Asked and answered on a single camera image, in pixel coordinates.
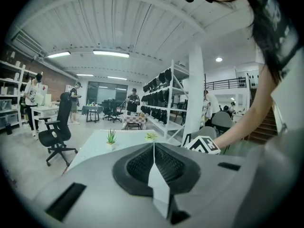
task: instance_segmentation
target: white shelving unit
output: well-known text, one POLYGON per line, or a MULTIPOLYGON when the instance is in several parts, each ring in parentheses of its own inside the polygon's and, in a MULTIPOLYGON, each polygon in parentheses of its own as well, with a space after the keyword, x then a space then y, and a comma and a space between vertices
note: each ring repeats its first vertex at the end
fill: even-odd
POLYGON ((15 122, 15 123, 11 123, 11 126, 15 126, 15 125, 19 124, 19 126, 22 127, 22 120, 21 120, 21 112, 20 112, 19 101, 20 101, 20 98, 21 98, 20 88, 21 88, 21 85, 23 84, 23 82, 22 82, 23 75, 24 75, 24 72, 26 72, 26 73, 28 72, 31 75, 36 75, 36 73, 28 71, 28 70, 25 70, 25 65, 23 65, 23 67, 18 67, 18 66, 12 65, 10 63, 7 63, 7 62, 1 61, 1 60, 0 60, 0 67, 3 67, 3 68, 6 68, 8 70, 12 70, 14 72, 19 73, 19 81, 13 80, 13 79, 7 79, 7 78, 0 78, 0 81, 2 81, 2 82, 15 83, 15 84, 18 85, 18 94, 17 95, 0 95, 0 97, 6 97, 6 98, 16 97, 17 98, 17 103, 18 103, 18 108, 17 109, 8 109, 8 110, 0 111, 0 114, 1 113, 9 113, 9 112, 15 112, 15 111, 17 111, 18 112, 18 120, 19 121, 15 122))
POLYGON ((164 125, 163 122, 159 122, 157 119, 154 119, 152 116, 147 116, 147 119, 151 121, 156 127, 158 127, 160 130, 164 132, 164 138, 167 139, 168 136, 168 131, 176 131, 174 135, 172 135, 168 141, 170 141, 174 136, 184 128, 185 125, 181 126, 177 123, 174 123, 170 121, 170 111, 179 111, 179 112, 186 112, 187 110, 182 110, 182 109, 177 109, 177 108, 171 108, 171 103, 172 103, 172 96, 174 95, 186 95, 188 98, 188 92, 185 91, 182 87, 182 85, 179 83, 180 80, 183 80, 187 77, 189 77, 189 71, 184 69, 183 67, 174 64, 174 60, 171 61, 171 75, 172 75, 172 80, 170 81, 170 85, 163 87, 161 89, 158 89, 156 91, 153 91, 151 93, 145 93, 144 95, 150 95, 154 94, 156 92, 159 92, 161 90, 168 90, 169 89, 169 102, 168 102, 168 107, 159 107, 159 106, 152 106, 152 105, 145 105, 150 108, 155 108, 155 109, 161 109, 164 111, 167 111, 167 123, 164 125), (173 87, 173 82, 176 82, 177 85, 180 88, 173 87))

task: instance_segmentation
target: recessed light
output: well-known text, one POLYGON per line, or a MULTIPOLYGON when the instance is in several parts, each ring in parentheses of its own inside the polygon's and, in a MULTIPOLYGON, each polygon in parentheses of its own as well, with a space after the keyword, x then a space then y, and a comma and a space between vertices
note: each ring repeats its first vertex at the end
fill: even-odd
POLYGON ((97 51, 97 50, 94 50, 93 53, 95 55, 104 55, 104 56, 116 56, 116 57, 126 57, 126 58, 130 57, 130 55, 128 53, 112 52, 112 51, 97 51))
POLYGON ((112 77, 112 76, 108 76, 108 78, 127 80, 126 78, 118 78, 118 77, 112 77))
POLYGON ((57 54, 49 55, 48 58, 62 57, 62 56, 68 56, 68 55, 71 55, 71 53, 69 53, 68 51, 66 51, 66 52, 62 52, 62 53, 57 53, 57 54))
POLYGON ((94 77, 93 74, 76 74, 77 76, 87 76, 87 77, 94 77))

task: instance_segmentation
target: black railing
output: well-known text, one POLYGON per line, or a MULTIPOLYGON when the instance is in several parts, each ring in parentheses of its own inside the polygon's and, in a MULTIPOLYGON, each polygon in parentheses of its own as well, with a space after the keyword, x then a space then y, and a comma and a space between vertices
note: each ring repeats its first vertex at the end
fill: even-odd
POLYGON ((207 90, 247 88, 246 78, 234 78, 206 83, 207 90))

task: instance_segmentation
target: staircase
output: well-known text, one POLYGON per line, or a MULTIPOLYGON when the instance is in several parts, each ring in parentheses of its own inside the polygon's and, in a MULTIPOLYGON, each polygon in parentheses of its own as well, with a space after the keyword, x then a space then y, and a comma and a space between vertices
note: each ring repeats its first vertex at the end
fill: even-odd
MULTIPOLYGON (((257 89, 251 89, 250 91, 252 96, 252 99, 250 100, 251 106, 256 96, 257 89)), ((267 116, 265 117, 261 125, 259 125, 257 129, 255 129, 249 136, 247 136, 245 140, 258 144, 264 144, 267 142, 267 140, 274 136, 277 136, 276 120, 274 112, 272 108, 270 108, 267 116)))

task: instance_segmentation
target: brick wall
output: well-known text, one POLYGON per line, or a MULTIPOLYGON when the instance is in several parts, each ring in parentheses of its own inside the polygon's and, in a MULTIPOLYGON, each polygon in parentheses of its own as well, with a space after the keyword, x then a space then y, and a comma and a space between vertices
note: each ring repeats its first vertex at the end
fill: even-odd
MULTIPOLYGON (((15 51, 10 46, 6 46, 2 52, 0 52, 0 60, 7 61, 9 56, 11 55, 12 51, 15 51)), ((75 80, 64 76, 58 72, 55 72, 48 67, 44 66, 43 64, 37 61, 31 61, 31 58, 24 56, 23 54, 15 51, 15 58, 13 59, 11 64, 15 65, 16 61, 20 61, 22 66, 23 64, 26 65, 25 69, 30 70, 35 73, 43 72, 42 77, 42 84, 48 86, 48 94, 52 94, 52 101, 56 101, 60 99, 60 95, 65 91, 66 85, 74 85, 75 80)), ((2 70, 0 67, 0 77, 11 77, 14 78, 14 72, 8 70, 2 70)))

